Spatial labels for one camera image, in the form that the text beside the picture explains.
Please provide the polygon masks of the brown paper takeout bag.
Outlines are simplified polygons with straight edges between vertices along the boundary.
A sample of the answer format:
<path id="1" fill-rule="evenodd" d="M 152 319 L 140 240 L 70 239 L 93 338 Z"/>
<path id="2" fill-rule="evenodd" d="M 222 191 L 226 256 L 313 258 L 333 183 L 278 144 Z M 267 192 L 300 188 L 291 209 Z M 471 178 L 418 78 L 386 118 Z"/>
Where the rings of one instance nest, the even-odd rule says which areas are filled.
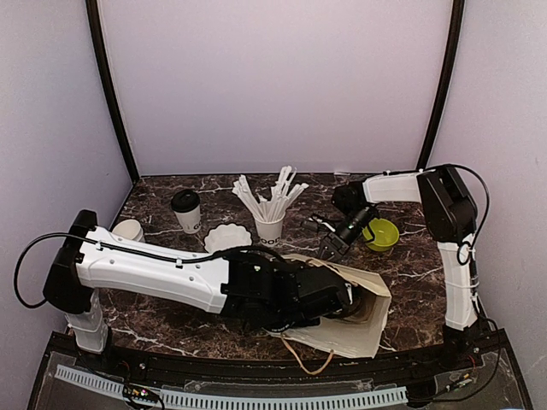
<path id="1" fill-rule="evenodd" d="M 379 350 L 391 304 L 391 292 L 382 277 L 375 272 L 322 261 L 311 256 L 288 254 L 284 258 L 300 261 L 306 267 L 330 269 L 359 290 L 362 298 L 356 304 L 356 311 L 345 318 L 324 318 L 317 326 L 289 329 L 281 333 L 271 333 L 270 336 L 280 339 L 300 368 L 310 376 L 323 372 L 335 355 L 348 359 L 373 358 Z M 291 346 L 292 342 L 327 352 L 328 357 L 321 367 L 311 371 Z"/>

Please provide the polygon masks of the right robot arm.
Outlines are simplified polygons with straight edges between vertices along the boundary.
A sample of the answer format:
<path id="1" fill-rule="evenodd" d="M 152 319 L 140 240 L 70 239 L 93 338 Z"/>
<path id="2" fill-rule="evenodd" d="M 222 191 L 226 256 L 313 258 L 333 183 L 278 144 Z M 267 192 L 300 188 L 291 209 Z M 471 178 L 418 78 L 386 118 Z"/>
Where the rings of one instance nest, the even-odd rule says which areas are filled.
<path id="1" fill-rule="evenodd" d="M 418 171 L 384 172 L 362 182 L 341 185 L 332 195 L 332 204 L 344 218 L 335 222 L 312 214 L 303 226 L 324 231 L 319 257 L 338 261 L 359 235 L 363 235 L 368 244 L 380 239 L 379 204 L 419 203 L 426 229 L 436 241 L 443 263 L 444 326 L 465 331 L 479 319 L 474 247 L 484 222 L 477 218 L 477 205 L 459 174 L 461 170 L 459 165 L 443 164 Z"/>

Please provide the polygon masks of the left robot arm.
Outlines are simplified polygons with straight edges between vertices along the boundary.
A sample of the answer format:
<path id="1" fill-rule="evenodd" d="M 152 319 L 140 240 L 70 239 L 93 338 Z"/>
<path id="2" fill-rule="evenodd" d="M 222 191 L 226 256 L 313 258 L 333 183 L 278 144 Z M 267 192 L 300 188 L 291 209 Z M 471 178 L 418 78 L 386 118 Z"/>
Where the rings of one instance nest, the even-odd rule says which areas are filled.
<path id="1" fill-rule="evenodd" d="M 18 290 L 15 296 L 28 309 L 49 303 L 64 312 L 77 346 L 102 372 L 114 372 L 121 355 L 109 345 L 100 289 L 183 303 L 273 333 L 315 326 L 323 318 L 345 319 L 363 301 L 356 285 L 329 266 L 287 260 L 260 245 L 205 254 L 133 241 L 99 226 L 87 209 L 69 231 L 44 234 L 22 250 L 14 287 L 29 251 L 54 238 L 63 244 L 50 265 L 43 300 L 27 302 Z"/>

